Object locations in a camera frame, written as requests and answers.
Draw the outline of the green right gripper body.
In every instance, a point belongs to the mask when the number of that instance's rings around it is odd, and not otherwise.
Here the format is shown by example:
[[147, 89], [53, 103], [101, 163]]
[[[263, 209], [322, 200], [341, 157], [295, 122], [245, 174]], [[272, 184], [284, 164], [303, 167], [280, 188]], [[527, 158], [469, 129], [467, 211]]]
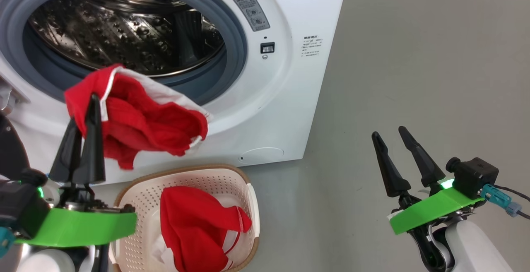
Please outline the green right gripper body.
[[407, 209], [390, 214], [388, 220], [394, 233], [399, 235], [408, 232], [462, 208], [476, 207], [476, 203], [485, 201], [481, 197], [477, 199], [466, 197], [453, 187], [453, 182], [454, 179], [442, 182], [442, 190], [438, 193], [413, 204]]

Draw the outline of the grey warning sticker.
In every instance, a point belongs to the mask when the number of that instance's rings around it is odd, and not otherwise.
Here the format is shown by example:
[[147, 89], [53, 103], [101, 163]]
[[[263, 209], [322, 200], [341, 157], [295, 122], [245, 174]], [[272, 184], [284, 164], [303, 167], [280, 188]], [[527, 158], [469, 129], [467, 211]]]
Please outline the grey warning sticker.
[[233, 0], [248, 21], [252, 31], [270, 29], [270, 23], [258, 0]]

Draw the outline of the cream perforated laundry basket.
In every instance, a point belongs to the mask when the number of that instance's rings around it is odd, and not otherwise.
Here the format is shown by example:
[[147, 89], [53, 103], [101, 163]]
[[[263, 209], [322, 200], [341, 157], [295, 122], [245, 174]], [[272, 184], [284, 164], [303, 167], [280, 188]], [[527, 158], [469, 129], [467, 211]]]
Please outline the cream perforated laundry basket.
[[260, 242], [260, 215], [257, 196], [248, 176], [228, 164], [188, 166], [142, 176], [133, 180], [117, 196], [114, 205], [132, 205], [137, 214], [135, 233], [110, 244], [108, 256], [113, 272], [173, 272], [156, 252], [161, 243], [160, 197], [163, 189], [188, 186], [210, 193], [225, 206], [238, 206], [252, 220], [228, 253], [228, 272], [243, 270], [254, 258]]

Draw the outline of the white front-load washing machine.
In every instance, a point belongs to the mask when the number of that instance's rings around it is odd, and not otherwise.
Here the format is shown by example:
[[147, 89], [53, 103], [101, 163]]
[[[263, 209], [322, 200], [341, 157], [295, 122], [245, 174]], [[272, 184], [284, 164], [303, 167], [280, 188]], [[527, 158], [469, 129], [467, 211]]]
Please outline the white front-load washing machine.
[[258, 0], [252, 31], [233, 0], [0, 0], [0, 111], [33, 168], [48, 172], [69, 121], [64, 91], [113, 64], [174, 89], [212, 116], [183, 156], [106, 160], [106, 184], [220, 162], [301, 159], [343, 0]]

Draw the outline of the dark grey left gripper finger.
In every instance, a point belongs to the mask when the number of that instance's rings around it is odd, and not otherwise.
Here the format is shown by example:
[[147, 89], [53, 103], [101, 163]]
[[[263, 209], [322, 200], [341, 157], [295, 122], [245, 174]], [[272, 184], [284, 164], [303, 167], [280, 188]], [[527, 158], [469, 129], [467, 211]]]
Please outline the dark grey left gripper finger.
[[78, 129], [75, 118], [70, 118], [68, 126], [55, 156], [49, 179], [66, 183], [72, 181], [72, 176], [81, 161], [82, 133]]
[[76, 185], [94, 185], [106, 181], [100, 99], [96, 94], [90, 96], [84, 122], [84, 146], [79, 167], [74, 171], [72, 181]]

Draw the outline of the red and white garment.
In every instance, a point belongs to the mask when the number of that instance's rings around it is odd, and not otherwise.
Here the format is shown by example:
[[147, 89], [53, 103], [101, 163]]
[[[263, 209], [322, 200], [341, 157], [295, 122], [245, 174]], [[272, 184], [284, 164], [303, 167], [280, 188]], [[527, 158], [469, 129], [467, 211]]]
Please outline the red and white garment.
[[91, 96], [99, 98], [104, 156], [132, 170], [141, 151], [184, 156], [206, 139], [212, 116], [184, 94], [121, 64], [87, 75], [65, 91], [83, 136]]
[[161, 193], [160, 225], [177, 272], [222, 272], [233, 265], [228, 253], [252, 221], [241, 207], [224, 207], [203, 190], [174, 186]]

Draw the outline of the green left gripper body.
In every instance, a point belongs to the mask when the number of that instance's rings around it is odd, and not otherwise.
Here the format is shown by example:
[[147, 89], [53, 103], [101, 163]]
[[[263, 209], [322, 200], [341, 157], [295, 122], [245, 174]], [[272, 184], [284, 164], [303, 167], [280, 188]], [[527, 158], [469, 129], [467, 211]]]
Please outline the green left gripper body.
[[109, 207], [95, 199], [88, 186], [53, 184], [56, 204], [50, 207], [38, 234], [31, 240], [14, 233], [19, 244], [40, 247], [73, 248], [100, 246], [134, 234], [137, 214], [127, 204], [123, 208]]

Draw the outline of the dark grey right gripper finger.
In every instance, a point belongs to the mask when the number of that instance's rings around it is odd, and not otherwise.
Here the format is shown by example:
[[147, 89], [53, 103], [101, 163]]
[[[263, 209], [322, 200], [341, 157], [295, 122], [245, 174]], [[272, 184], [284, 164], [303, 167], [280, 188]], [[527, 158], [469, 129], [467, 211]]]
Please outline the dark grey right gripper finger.
[[409, 182], [401, 177], [392, 159], [388, 155], [388, 147], [378, 132], [371, 134], [379, 170], [382, 174], [386, 194], [390, 198], [403, 196], [411, 189]]
[[399, 127], [399, 133], [405, 147], [411, 152], [416, 162], [420, 175], [422, 176], [422, 185], [429, 188], [441, 188], [439, 181], [445, 179], [445, 173], [405, 126], [402, 125]]

